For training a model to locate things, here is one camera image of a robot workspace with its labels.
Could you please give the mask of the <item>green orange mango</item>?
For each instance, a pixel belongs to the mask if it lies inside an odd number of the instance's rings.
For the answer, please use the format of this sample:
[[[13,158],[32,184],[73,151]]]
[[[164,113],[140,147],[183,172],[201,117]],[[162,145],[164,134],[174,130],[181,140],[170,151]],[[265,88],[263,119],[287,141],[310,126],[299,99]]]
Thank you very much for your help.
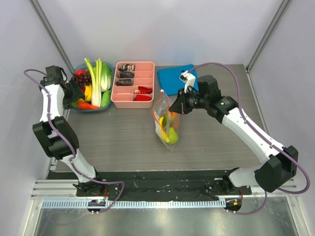
[[[173,127],[174,129],[178,129],[179,126],[179,117],[177,113],[168,112],[164,116],[164,120],[166,125],[169,125],[170,127]]]

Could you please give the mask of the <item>purple grape bunch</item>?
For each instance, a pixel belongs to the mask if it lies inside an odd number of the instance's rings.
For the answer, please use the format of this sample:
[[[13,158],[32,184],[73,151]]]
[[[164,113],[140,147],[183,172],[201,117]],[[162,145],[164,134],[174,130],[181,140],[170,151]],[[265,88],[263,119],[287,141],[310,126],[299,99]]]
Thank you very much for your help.
[[[89,86],[92,84],[92,78],[91,78],[90,74],[84,74],[84,73],[73,74],[72,78],[77,83],[77,85],[81,88],[84,86]]]

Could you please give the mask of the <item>orange carrot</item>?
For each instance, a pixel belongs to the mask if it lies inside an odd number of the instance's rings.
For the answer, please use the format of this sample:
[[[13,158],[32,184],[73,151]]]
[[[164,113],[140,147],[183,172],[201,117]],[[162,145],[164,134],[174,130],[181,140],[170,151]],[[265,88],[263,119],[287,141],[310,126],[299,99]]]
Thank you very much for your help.
[[[94,105],[87,103],[87,102],[78,101],[77,108],[80,110],[94,110],[94,109],[98,109],[99,107],[94,106]]]

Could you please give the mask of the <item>clear zip top bag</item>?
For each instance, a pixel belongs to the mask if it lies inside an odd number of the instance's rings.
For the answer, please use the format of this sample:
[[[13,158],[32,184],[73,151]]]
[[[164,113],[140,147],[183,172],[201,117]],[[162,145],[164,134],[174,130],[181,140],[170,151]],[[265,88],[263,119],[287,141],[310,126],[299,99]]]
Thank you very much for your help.
[[[153,103],[152,115],[155,123],[155,133],[165,145],[173,152],[179,140],[180,119],[177,113],[169,111],[172,100],[160,90],[160,97]]]

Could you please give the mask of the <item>green pear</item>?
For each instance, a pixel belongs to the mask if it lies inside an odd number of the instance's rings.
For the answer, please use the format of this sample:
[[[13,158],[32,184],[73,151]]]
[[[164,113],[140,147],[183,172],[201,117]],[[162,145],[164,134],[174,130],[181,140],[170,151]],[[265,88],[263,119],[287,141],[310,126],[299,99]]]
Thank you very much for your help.
[[[178,138],[179,138],[179,136],[178,136],[176,130],[173,127],[170,127],[168,130],[168,134],[167,134],[167,139],[166,139],[167,142],[171,145],[175,144],[175,143],[177,143]]]

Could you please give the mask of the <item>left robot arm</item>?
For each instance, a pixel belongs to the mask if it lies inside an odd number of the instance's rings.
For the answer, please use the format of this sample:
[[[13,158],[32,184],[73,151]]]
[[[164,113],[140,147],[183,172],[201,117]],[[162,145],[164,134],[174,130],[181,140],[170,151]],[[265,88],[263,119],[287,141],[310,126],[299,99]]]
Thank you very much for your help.
[[[33,133],[48,157],[66,164],[77,176],[74,187],[86,194],[100,196],[105,184],[97,172],[83,157],[79,141],[65,117],[64,110],[84,94],[73,80],[67,79],[59,66],[46,67],[43,79],[38,83],[43,96],[43,111],[39,123],[32,127]]]

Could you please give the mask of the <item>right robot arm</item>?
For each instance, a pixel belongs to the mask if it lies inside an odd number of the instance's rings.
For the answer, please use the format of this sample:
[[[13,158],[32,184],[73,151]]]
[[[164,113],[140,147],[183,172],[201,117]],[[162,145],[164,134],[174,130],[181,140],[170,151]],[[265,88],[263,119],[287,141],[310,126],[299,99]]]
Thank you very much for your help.
[[[261,167],[233,169],[222,182],[224,192],[234,194],[242,186],[258,185],[272,193],[295,176],[297,168],[286,156],[297,160],[297,149],[289,146],[283,147],[282,151],[276,150],[277,142],[255,123],[249,124],[251,119],[239,109],[232,97],[221,95],[213,76],[206,75],[197,79],[185,71],[179,78],[185,86],[178,91],[169,111],[184,115],[193,109],[204,109],[209,116],[233,131],[261,163]]]

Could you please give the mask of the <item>teal food bowl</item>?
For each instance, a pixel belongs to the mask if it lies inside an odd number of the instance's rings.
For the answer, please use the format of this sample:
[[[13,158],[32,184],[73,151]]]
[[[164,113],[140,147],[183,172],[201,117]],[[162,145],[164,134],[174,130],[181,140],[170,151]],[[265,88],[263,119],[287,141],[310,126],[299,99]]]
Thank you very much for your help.
[[[74,110],[81,113],[99,113],[110,107],[114,68],[109,63],[100,63],[101,72],[98,72],[96,62],[89,65],[84,63],[75,68],[72,77],[79,85],[84,98],[73,103]]]

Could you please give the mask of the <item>yellow banana bunch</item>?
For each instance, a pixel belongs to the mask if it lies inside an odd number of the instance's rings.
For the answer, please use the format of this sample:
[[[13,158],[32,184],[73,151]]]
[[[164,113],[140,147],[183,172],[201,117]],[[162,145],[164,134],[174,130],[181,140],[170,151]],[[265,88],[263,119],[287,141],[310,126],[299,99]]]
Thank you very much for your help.
[[[92,100],[92,93],[93,93],[92,85],[86,85],[85,86],[85,91],[84,91],[85,101],[91,102],[91,100]]]

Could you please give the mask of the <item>red apple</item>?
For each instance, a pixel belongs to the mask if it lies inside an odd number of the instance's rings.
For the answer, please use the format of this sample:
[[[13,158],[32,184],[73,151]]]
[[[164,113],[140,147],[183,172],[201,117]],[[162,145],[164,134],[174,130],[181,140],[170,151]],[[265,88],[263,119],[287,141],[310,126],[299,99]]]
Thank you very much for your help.
[[[86,71],[85,70],[77,70],[74,72],[74,74],[76,76],[82,76],[82,75],[84,76],[84,75],[86,75]]]

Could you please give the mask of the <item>blue folded cloth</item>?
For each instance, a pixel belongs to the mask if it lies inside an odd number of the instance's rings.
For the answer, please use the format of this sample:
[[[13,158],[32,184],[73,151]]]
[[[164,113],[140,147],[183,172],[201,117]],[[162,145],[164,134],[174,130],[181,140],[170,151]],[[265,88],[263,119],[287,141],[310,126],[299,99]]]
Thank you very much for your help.
[[[180,75],[192,68],[193,65],[188,64],[184,66],[159,69],[157,71],[157,80],[160,88],[168,96],[177,95],[178,90],[185,87],[185,83],[180,79]]]

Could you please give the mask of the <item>green celery stalks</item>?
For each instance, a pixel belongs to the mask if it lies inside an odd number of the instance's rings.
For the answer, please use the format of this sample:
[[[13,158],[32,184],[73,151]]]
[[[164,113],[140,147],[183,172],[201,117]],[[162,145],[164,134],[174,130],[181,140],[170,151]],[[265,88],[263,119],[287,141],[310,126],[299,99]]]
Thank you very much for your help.
[[[88,58],[84,58],[86,66],[91,75],[92,79],[92,98],[91,102],[93,106],[100,107],[101,104],[101,91],[100,91],[100,76],[102,71],[102,61],[101,59],[97,59],[95,61],[95,69],[92,66],[91,61]]]

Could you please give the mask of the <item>green lettuce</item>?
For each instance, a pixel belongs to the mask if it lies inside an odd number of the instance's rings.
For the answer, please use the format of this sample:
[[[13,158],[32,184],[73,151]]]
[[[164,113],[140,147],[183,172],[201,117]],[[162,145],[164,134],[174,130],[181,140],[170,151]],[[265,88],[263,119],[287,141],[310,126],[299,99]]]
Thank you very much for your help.
[[[112,70],[107,63],[102,64],[100,90],[101,90],[101,107],[105,107],[110,101],[112,83]]]

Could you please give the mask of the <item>pink divided tray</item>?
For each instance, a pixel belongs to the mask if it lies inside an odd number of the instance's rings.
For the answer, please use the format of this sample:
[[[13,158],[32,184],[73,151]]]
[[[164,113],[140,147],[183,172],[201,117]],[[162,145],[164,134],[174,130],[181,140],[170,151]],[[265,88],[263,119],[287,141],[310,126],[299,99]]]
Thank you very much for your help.
[[[133,86],[116,86],[118,81],[119,68],[124,63],[135,64]],[[133,91],[138,86],[149,87],[153,89],[150,101],[134,101]],[[111,101],[118,109],[149,109],[153,105],[155,90],[155,64],[152,61],[121,61],[116,64],[114,83],[111,92]]]

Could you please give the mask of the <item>dark sushi roll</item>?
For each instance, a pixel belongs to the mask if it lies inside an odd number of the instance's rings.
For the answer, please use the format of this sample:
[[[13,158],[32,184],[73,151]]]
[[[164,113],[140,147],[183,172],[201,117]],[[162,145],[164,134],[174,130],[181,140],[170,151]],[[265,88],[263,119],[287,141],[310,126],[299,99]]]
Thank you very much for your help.
[[[124,63],[119,68],[120,71],[135,71],[135,64],[132,63]]]
[[[134,78],[134,73],[130,72],[130,71],[120,71],[118,78],[122,78],[122,79],[132,79]]]
[[[115,82],[116,86],[133,86],[133,79],[119,79]]]

